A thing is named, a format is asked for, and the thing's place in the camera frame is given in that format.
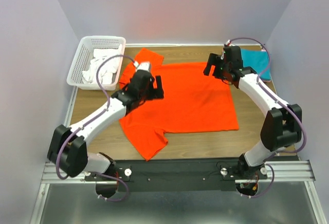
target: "teal cloth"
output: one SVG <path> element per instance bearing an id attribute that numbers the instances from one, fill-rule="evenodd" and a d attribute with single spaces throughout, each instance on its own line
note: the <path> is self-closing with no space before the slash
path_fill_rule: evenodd
<path id="1" fill-rule="evenodd" d="M 251 51 L 247 49 L 241 49 L 241 55 L 243 60 L 243 66 L 251 66 L 257 74 L 264 70 L 268 65 L 268 56 L 264 51 Z M 270 68 L 264 72 L 261 76 L 262 80 L 270 81 Z"/>

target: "orange cloth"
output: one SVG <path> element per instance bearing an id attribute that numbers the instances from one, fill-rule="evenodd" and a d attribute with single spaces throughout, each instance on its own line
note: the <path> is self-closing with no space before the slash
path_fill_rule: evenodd
<path id="1" fill-rule="evenodd" d="M 239 129 L 230 87 L 203 75 L 206 62 L 161 65 L 163 56 L 147 49 L 135 60 L 151 62 L 151 73 L 161 76 L 164 90 L 164 99 L 146 101 L 120 120 L 127 138 L 146 160 L 166 146 L 165 133 Z M 134 72 L 130 63 L 119 80 L 121 88 Z"/>

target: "wooden table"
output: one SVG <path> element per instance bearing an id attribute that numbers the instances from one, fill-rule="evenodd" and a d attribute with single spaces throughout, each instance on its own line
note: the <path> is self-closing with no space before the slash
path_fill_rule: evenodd
<path id="1" fill-rule="evenodd" d="M 259 50 L 258 46 L 243 47 Z M 125 54 L 134 57 L 141 48 L 126 48 Z M 208 47 L 152 47 L 150 50 L 163 55 L 163 64 L 205 62 L 209 53 L 221 54 L 222 48 Z M 124 59 L 122 71 L 129 63 Z M 238 157 L 251 149 L 260 138 L 264 117 L 251 99 L 231 86 L 234 106 L 240 129 L 211 133 L 167 133 L 168 145 L 153 159 Z M 106 101 L 101 91 L 78 90 L 71 123 L 76 123 L 99 108 Z M 104 130 L 88 147 L 89 152 L 103 152 L 115 160 L 143 159 L 125 137 L 119 122 Z"/>

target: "pile of white cloth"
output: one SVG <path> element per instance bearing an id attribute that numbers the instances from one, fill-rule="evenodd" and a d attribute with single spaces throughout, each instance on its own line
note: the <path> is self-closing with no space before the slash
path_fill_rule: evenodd
<path id="1" fill-rule="evenodd" d="M 94 58 L 90 61 L 87 71 L 82 71 L 84 84 L 97 84 L 96 72 L 99 66 L 108 58 L 121 54 L 122 45 L 118 49 L 94 49 Z M 105 63 L 99 71 L 98 79 L 101 84 L 112 84 L 113 74 L 118 71 L 121 57 L 115 57 Z"/>

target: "white laundry basket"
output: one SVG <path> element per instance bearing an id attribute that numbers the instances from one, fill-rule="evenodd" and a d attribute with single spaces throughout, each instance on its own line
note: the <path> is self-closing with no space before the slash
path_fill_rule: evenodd
<path id="1" fill-rule="evenodd" d="M 120 44 L 122 45 L 121 54 L 123 54 L 125 49 L 125 38 L 105 35 L 85 36 L 83 39 L 81 39 L 76 54 L 74 55 L 66 82 L 69 85 L 77 86 L 80 89 L 100 89 L 97 84 L 84 84 L 82 82 L 82 71 L 85 71 L 89 68 L 90 60 L 93 58 L 95 48 L 118 49 Z M 112 83 L 102 85 L 104 89 L 115 90 L 119 81 L 122 58 L 123 57 L 120 58 L 118 71 L 113 74 Z"/>

